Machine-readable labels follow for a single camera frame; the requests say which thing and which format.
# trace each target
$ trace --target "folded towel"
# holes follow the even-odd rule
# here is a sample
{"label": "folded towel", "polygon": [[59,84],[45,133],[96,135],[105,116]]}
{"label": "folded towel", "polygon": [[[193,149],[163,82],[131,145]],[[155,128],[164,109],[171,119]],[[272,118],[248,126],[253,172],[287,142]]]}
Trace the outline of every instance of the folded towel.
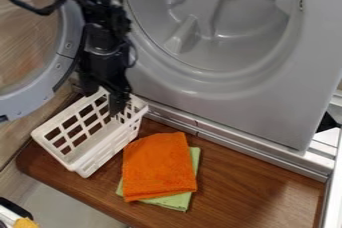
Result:
{"label": "folded towel", "polygon": [[[198,170],[200,153],[201,153],[200,148],[190,147],[190,155],[191,155],[192,166],[193,166],[195,175],[197,174],[197,170]],[[118,188],[116,190],[116,194],[121,197],[123,196],[122,178],[119,182]],[[186,193],[181,193],[181,194],[172,195],[172,196],[146,199],[146,200],[140,200],[140,201],[147,203],[147,204],[158,205],[164,208],[170,208],[170,209],[186,212],[190,204],[191,194],[192,194],[191,192],[186,192]]]}
{"label": "folded towel", "polygon": [[169,196],[197,190],[185,134],[155,134],[124,148],[125,201]]}

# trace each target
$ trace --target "black cable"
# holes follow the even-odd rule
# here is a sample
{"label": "black cable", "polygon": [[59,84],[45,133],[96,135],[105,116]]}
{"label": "black cable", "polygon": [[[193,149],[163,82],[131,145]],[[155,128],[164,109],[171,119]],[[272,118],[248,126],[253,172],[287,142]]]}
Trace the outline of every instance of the black cable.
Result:
{"label": "black cable", "polygon": [[16,6],[19,6],[23,9],[31,11],[37,15],[48,16],[48,15],[51,15],[56,9],[60,8],[65,3],[66,0],[56,0],[53,4],[46,6],[44,8],[35,8],[20,0],[9,0],[9,1]]}

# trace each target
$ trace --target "wooden board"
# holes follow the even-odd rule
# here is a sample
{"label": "wooden board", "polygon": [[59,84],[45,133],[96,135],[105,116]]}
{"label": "wooden board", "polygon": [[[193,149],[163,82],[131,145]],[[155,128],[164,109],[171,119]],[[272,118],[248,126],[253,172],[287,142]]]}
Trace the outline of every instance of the wooden board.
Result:
{"label": "wooden board", "polygon": [[[173,128],[145,119],[140,137]],[[199,191],[187,213],[115,194],[122,154],[89,179],[68,172],[32,142],[17,158],[24,173],[133,227],[311,228],[318,222],[324,184],[263,161],[187,135],[202,149]]]}

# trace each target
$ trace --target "white plastic basket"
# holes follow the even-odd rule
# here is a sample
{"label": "white plastic basket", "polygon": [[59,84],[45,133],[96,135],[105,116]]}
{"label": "white plastic basket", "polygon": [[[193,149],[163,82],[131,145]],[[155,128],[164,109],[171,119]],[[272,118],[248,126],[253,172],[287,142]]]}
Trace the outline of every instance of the white plastic basket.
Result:
{"label": "white plastic basket", "polygon": [[131,95],[124,111],[110,117],[109,93],[100,88],[35,129],[31,135],[69,171],[87,178],[137,135],[148,105]]}

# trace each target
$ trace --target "washing machine drum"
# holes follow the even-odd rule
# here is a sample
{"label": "washing machine drum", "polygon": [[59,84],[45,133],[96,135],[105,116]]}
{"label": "washing machine drum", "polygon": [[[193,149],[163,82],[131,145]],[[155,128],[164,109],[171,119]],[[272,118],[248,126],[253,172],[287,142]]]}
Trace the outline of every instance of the washing machine drum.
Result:
{"label": "washing machine drum", "polygon": [[135,93],[299,150],[341,77],[332,0],[126,0]]}

